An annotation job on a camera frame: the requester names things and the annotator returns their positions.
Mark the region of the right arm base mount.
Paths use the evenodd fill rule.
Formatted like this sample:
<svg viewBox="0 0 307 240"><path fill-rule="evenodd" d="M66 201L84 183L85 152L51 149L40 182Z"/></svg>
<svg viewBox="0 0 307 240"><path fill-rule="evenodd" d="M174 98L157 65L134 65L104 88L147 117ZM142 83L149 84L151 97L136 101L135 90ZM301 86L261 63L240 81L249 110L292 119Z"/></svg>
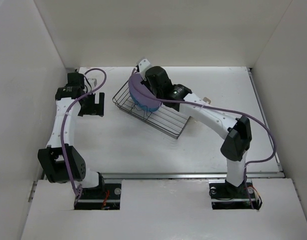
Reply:
<svg viewBox="0 0 307 240"><path fill-rule="evenodd" d="M208 183L211 207L213 210L260 210L263 205L259 192L251 179L235 187L226 180L213 180Z"/></svg>

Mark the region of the light blue plate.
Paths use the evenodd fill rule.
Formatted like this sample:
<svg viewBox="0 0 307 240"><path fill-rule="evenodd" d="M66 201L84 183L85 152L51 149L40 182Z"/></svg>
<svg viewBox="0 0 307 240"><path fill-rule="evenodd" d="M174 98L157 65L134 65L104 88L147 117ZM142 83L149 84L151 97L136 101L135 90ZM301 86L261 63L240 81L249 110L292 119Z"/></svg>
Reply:
<svg viewBox="0 0 307 240"><path fill-rule="evenodd" d="M144 96L135 96L132 93L130 93L130 96L133 102L145 112L156 112L161 106L161 102L148 99Z"/></svg>

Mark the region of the purple plate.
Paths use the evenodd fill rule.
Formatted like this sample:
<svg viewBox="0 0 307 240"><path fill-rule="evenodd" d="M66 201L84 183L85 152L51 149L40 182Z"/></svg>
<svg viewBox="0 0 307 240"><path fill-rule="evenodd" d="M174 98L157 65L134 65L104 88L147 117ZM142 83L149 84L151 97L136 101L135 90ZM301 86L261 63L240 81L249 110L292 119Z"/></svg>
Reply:
<svg viewBox="0 0 307 240"><path fill-rule="evenodd" d="M158 101L151 91L144 84L142 84L142 81L143 79L139 73L132 74L128 79L129 94L132 93L135 96Z"/></svg>

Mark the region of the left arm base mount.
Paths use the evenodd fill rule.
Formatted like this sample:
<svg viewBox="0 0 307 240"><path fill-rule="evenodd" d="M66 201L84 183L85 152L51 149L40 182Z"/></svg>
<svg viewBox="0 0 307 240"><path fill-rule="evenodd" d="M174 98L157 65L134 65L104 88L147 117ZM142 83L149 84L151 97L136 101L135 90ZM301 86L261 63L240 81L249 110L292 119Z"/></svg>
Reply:
<svg viewBox="0 0 307 240"><path fill-rule="evenodd" d="M76 198L74 210L120 210L122 184L114 181L106 183L98 173L98 184L84 187L80 197Z"/></svg>

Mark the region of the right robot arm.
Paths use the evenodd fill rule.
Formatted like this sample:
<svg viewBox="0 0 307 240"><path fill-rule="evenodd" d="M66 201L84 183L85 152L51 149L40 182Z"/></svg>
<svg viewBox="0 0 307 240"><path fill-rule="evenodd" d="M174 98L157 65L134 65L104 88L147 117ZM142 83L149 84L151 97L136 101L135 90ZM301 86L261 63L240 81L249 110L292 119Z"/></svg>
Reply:
<svg viewBox="0 0 307 240"><path fill-rule="evenodd" d="M141 70L144 85L158 99L168 100L163 104L203 123L222 139L220 152L227 160L225 191L231 197L243 192L246 177L245 163L252 140L250 120L246 116L234 118L224 110L209 109L210 105L182 84L173 84L160 66Z"/></svg>

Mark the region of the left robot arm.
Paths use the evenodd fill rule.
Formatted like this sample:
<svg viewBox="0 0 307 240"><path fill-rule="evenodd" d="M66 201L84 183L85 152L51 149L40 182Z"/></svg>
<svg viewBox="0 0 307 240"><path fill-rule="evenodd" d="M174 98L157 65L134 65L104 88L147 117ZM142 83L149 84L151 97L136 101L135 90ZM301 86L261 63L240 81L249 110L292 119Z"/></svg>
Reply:
<svg viewBox="0 0 307 240"><path fill-rule="evenodd" d="M78 197L83 189L98 199L105 194L105 185L100 175L87 169L85 160L74 147L74 135L78 117L104 116L103 92L95 80L77 71L67 74L65 86L55 94L56 115L53 129L45 148L39 149L39 163L51 183L70 182Z"/></svg>

